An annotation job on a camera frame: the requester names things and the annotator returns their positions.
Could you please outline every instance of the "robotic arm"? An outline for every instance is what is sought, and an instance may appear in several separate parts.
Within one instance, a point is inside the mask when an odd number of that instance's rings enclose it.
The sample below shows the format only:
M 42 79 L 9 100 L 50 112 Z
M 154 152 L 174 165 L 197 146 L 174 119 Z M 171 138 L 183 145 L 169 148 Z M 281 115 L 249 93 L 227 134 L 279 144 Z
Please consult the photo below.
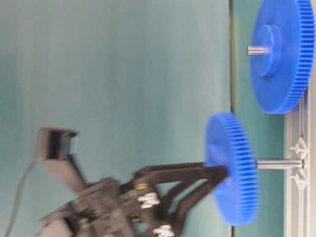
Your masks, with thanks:
M 41 163 L 76 193 L 69 202 L 39 221 L 40 237 L 179 237 L 187 213 L 227 177 L 224 166 L 203 167 L 202 162 L 148 166 L 125 184 L 112 178 L 98 183 L 84 181 L 74 162 L 77 133 L 42 128 L 37 156 Z M 198 180 L 200 186 L 182 198 L 174 213 L 174 199 Z M 158 184 L 178 182 L 165 196 Z M 138 232 L 133 223 L 145 224 Z

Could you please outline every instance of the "teal wall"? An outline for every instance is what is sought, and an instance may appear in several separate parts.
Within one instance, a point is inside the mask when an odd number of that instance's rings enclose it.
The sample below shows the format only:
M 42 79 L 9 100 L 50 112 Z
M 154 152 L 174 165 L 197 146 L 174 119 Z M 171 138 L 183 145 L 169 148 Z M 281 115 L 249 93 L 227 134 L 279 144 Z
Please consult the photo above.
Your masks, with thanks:
M 203 160 L 207 115 L 230 110 L 227 0 L 2 0 L 0 235 L 36 128 L 81 132 L 89 181 L 148 164 Z M 37 166 L 13 237 L 73 198 Z M 207 197 L 185 236 L 229 236 Z
M 266 115 L 252 92 L 249 57 L 252 28 L 261 0 L 232 0 L 232 104 L 249 135 L 256 158 L 283 158 L 284 118 Z M 259 170 L 261 202 L 258 217 L 250 225 L 236 228 L 236 237 L 282 237 L 284 173 Z

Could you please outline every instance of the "gear teeth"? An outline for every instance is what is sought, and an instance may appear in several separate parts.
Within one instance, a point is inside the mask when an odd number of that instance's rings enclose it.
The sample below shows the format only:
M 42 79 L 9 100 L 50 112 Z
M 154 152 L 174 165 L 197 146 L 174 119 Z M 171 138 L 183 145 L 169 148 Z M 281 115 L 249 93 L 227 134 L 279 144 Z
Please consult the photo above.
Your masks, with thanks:
M 244 129 L 233 114 L 220 113 L 223 127 L 229 138 L 233 159 L 236 164 L 237 188 L 239 193 L 238 221 L 251 222 L 259 208 L 259 184 L 252 149 Z
M 309 77 L 313 67 L 315 47 L 315 21 L 313 6 L 310 0 L 297 0 L 297 9 L 300 19 L 300 51 L 298 68 L 284 104 L 278 114 L 285 114 L 292 110 L 300 101 L 308 86 Z

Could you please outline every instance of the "blue gear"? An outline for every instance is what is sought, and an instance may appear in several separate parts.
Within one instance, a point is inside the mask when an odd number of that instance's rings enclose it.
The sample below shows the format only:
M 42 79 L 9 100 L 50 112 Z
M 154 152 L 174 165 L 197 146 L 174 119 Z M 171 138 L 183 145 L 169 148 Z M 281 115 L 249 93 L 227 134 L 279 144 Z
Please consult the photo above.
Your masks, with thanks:
M 239 121 L 231 113 L 211 115 L 205 143 L 205 166 L 225 165 L 229 173 L 211 193 L 224 220 L 234 226 L 252 222 L 260 199 L 257 169 Z
M 267 114 L 285 114 L 300 101 L 313 66 L 315 26 L 310 0 L 263 0 L 251 45 L 264 56 L 251 56 L 253 92 Z

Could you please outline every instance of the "metal frame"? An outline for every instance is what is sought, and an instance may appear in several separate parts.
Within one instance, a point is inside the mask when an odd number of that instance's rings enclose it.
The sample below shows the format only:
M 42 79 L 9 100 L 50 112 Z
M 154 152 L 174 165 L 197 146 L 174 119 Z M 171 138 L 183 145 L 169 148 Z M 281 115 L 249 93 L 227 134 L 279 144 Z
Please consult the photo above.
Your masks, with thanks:
M 312 0 L 316 9 L 316 0 Z M 284 236 L 316 236 L 316 65 L 299 105 L 285 115 L 284 156 L 303 168 L 284 173 Z

